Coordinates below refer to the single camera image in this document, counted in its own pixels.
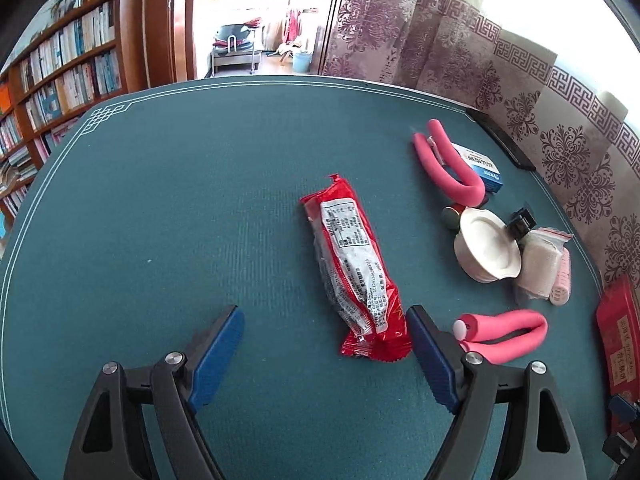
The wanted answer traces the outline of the black hair clip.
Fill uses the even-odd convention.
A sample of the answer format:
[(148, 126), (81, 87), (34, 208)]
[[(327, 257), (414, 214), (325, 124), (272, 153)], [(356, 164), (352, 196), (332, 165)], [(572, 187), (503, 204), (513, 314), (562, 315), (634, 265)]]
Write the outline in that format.
[(519, 242), (526, 235), (535, 229), (537, 222), (528, 207), (522, 207), (512, 214), (510, 220), (506, 222), (506, 230), (514, 240)]

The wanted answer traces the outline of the pink foam curler bent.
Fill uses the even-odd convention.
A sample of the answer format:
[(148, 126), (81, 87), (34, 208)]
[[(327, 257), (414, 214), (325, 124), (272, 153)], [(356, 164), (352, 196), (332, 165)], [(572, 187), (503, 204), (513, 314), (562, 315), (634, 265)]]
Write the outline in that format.
[(501, 365), (539, 348), (546, 339), (548, 322), (529, 309), (496, 315), (467, 313), (454, 321), (452, 333), (465, 352), (476, 352), (491, 364)]

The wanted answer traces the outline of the pink foam curler on box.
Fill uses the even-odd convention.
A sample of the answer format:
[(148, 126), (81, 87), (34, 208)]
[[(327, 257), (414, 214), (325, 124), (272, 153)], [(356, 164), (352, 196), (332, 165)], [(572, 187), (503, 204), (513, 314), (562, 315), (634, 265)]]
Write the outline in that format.
[(438, 119), (430, 119), (426, 128), (429, 136), (417, 132), (412, 138), (426, 174), (453, 202), (467, 207), (480, 206), (486, 191), (480, 176), (454, 148)]

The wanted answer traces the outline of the wooden bookshelf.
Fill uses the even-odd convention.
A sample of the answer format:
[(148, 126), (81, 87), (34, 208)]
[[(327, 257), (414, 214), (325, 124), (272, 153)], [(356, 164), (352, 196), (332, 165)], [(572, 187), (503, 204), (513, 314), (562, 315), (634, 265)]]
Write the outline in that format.
[(148, 86), (143, 0), (90, 0), (1, 73), (1, 222), (10, 226), (54, 148), (91, 107)]

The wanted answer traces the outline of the green felt table mat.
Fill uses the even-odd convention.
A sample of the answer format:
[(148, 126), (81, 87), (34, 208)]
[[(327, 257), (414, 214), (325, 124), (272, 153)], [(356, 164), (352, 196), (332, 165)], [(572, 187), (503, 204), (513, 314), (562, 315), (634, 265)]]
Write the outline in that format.
[(449, 327), (513, 307), (471, 280), (445, 199), (412, 136), (436, 118), (489, 156), (501, 218), (529, 206), (567, 230), (538, 174), (519, 170), (463, 108), (423, 93), (311, 76), (222, 77), (90, 110), (42, 168), (1, 263), (1, 416), (35, 474), (64, 472), (106, 362), (147, 366), (228, 306), (238, 351), (198, 422), (230, 479), (421, 479), (450, 426), (415, 358), (342, 356), (300, 199), (349, 180), (401, 302)]

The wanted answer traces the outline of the white ceramic lid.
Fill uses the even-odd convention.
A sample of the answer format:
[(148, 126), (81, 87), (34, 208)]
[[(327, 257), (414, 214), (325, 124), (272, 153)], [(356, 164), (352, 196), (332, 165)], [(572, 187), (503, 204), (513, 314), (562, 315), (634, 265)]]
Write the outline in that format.
[(462, 270), (483, 284), (516, 278), (522, 268), (518, 243), (506, 224), (487, 209), (462, 211), (454, 254)]

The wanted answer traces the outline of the white bandage roll in bag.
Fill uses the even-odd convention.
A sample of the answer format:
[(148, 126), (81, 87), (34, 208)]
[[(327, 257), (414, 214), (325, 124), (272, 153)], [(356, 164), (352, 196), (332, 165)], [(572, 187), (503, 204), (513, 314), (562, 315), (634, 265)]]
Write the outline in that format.
[(522, 267), (515, 285), (526, 297), (548, 299), (558, 276), (565, 244), (573, 234), (552, 228), (533, 229), (521, 240)]

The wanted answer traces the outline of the red snack packet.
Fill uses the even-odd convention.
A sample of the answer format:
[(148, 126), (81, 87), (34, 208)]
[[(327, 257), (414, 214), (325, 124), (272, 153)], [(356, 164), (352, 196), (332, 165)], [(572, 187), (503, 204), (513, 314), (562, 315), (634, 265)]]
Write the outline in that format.
[(397, 285), (350, 183), (331, 184), (300, 199), (314, 233), (314, 251), (326, 294), (348, 327), (341, 354), (393, 363), (412, 349)]

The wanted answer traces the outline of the grey chair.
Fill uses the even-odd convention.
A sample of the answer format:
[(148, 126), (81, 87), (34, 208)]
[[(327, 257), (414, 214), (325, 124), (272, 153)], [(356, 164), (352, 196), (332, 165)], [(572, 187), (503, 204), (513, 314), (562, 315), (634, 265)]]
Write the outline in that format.
[(220, 26), (208, 56), (207, 77), (218, 67), (247, 65), (253, 75), (262, 60), (262, 23), (259, 18)]

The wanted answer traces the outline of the small metal cap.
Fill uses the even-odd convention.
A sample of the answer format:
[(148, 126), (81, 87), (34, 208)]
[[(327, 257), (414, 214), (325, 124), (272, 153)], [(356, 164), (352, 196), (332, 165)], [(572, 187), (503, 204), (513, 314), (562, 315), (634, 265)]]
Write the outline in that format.
[(460, 218), (464, 210), (465, 206), (460, 204), (446, 206), (440, 214), (442, 224), (446, 226), (448, 230), (458, 232), (460, 229)]

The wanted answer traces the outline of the red gift box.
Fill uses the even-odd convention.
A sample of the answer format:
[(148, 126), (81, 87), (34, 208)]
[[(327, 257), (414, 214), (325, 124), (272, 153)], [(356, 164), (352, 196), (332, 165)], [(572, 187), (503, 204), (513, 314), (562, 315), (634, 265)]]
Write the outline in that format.
[(639, 303), (627, 274), (605, 289), (596, 320), (611, 396), (639, 403)]

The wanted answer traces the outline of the blue bucket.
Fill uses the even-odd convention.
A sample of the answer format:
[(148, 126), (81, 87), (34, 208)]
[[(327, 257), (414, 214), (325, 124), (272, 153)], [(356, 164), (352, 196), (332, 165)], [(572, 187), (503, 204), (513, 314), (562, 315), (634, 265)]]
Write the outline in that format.
[(308, 51), (297, 51), (293, 54), (292, 72), (296, 74), (306, 74), (310, 70), (312, 53)]

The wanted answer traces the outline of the pink velcro hair roller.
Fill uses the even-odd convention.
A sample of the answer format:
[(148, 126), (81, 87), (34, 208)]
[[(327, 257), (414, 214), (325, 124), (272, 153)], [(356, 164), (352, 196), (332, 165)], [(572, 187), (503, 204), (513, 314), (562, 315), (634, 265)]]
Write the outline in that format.
[(564, 306), (570, 300), (570, 289), (572, 288), (572, 269), (570, 268), (570, 252), (563, 248), (558, 273), (556, 274), (549, 301), (555, 306)]

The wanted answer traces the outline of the patterned purple curtain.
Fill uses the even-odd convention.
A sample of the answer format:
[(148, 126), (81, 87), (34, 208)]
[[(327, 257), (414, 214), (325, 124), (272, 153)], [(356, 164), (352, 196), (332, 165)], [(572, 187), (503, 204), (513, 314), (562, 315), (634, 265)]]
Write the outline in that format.
[(341, 0), (322, 70), (397, 84), (488, 114), (535, 164), (602, 278), (639, 278), (639, 130), (628, 105), (482, 0)]

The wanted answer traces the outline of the blue white medicine box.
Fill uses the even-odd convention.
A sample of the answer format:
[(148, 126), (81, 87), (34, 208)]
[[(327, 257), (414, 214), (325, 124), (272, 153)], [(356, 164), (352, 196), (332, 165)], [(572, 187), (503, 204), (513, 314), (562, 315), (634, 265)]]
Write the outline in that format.
[(485, 193), (497, 193), (501, 190), (503, 180), (500, 171), (489, 157), (457, 143), (452, 145), (466, 163), (480, 176), (486, 188)]

